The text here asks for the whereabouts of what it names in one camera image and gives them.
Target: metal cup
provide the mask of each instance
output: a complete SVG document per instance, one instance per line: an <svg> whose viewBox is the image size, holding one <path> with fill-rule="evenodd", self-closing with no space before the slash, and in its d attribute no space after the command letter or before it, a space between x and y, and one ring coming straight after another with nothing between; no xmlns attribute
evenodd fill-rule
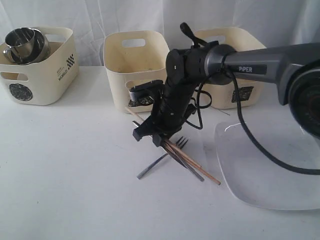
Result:
<svg viewBox="0 0 320 240"><path fill-rule="evenodd" d="M27 59L34 49L35 35L35 31L28 27L17 28L11 31L5 37L5 44L8 48L3 51L4 56L13 63L18 62L13 60L12 54L14 54L20 62Z"/></svg>

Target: white backdrop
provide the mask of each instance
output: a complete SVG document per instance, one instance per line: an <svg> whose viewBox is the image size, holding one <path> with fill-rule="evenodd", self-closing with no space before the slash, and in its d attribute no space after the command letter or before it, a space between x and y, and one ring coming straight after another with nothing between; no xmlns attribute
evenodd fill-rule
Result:
<svg viewBox="0 0 320 240"><path fill-rule="evenodd" d="M267 47L320 41L320 0L0 0L0 40L19 27L73 29L80 65L103 65L105 36L154 30L172 48L193 31L236 26Z"/></svg>

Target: fork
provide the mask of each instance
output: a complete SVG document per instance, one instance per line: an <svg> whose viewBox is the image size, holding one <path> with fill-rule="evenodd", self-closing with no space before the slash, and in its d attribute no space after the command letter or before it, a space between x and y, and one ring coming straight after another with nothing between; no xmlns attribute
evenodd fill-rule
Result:
<svg viewBox="0 0 320 240"><path fill-rule="evenodd" d="M175 144L180 148L183 149L184 146L187 144L189 139L184 138L184 136L180 137L178 141L175 142ZM158 164L162 159L164 159L166 156L168 156L168 153L163 154L161 157L159 157L157 160L155 160L153 163L151 163L149 166L147 166L142 172L136 176L139 180L147 174L156 164Z"/></svg>

